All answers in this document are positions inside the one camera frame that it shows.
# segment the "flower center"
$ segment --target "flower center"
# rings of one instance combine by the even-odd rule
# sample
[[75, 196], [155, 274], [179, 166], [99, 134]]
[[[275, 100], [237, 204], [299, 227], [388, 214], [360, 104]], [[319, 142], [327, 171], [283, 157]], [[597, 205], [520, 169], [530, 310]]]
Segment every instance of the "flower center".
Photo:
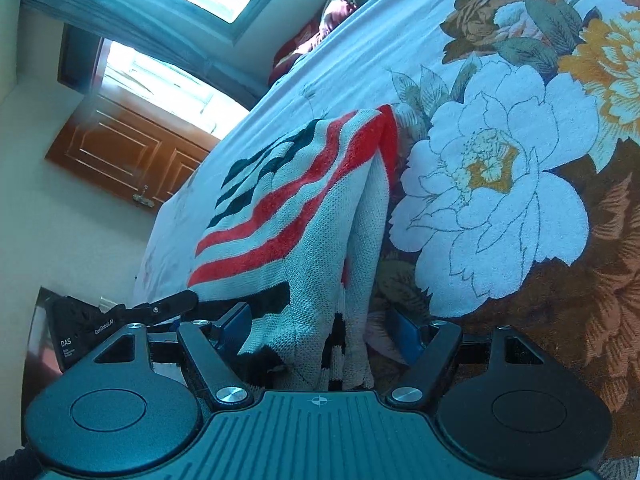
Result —
[[466, 143], [462, 158], [462, 165], [468, 171], [468, 188], [486, 187], [500, 193], [510, 192], [513, 161], [518, 153], [500, 130], [489, 128], [478, 132]]

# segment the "black device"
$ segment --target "black device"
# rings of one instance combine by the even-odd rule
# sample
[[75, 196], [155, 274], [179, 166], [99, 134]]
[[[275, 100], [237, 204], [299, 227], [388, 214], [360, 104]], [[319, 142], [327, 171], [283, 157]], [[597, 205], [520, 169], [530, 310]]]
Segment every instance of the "black device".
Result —
[[[197, 306], [190, 291], [163, 301], [166, 316]], [[251, 325], [246, 303], [176, 332], [130, 321], [157, 321], [154, 305], [116, 311], [129, 322], [29, 406], [43, 480], [598, 478], [608, 409], [511, 327], [463, 335], [391, 311], [388, 331], [411, 367], [387, 395], [254, 395], [233, 372]], [[188, 387], [152, 362], [180, 364]], [[485, 373], [450, 386], [457, 365], [482, 362]]]

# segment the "pillow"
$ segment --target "pillow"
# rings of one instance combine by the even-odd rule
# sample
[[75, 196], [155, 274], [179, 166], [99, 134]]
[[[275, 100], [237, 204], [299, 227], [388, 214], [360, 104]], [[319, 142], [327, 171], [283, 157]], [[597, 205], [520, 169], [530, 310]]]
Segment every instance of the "pillow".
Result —
[[273, 59], [269, 86], [288, 73], [301, 56], [315, 49], [357, 9], [355, 0], [327, 0], [322, 10], [279, 49]]

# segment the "door handle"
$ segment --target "door handle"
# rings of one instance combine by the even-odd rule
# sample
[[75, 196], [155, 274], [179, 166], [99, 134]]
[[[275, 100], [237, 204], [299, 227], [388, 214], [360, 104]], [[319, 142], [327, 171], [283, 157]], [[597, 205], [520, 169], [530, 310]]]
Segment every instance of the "door handle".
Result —
[[151, 199], [149, 199], [149, 198], [146, 198], [146, 197], [145, 197], [145, 193], [146, 193], [146, 190], [147, 190], [147, 189], [149, 189], [149, 186], [145, 186], [145, 187], [143, 187], [143, 188], [142, 188], [142, 194], [140, 194], [140, 193], [136, 193], [136, 194], [133, 196], [133, 200], [135, 200], [135, 201], [136, 201], [136, 202], [138, 202], [139, 204], [142, 204], [143, 206], [153, 208], [153, 207], [155, 207], [155, 206], [156, 206], [156, 203], [155, 203], [153, 200], [151, 200]]

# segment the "yellow flower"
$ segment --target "yellow flower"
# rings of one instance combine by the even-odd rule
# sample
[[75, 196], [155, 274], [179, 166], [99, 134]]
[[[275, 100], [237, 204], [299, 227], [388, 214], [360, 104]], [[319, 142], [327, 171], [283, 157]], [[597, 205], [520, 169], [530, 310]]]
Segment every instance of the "yellow flower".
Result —
[[598, 99], [600, 132], [589, 155], [599, 172], [619, 139], [640, 145], [640, 10], [609, 23], [591, 20], [581, 37], [586, 43], [561, 57], [558, 70], [569, 72]]

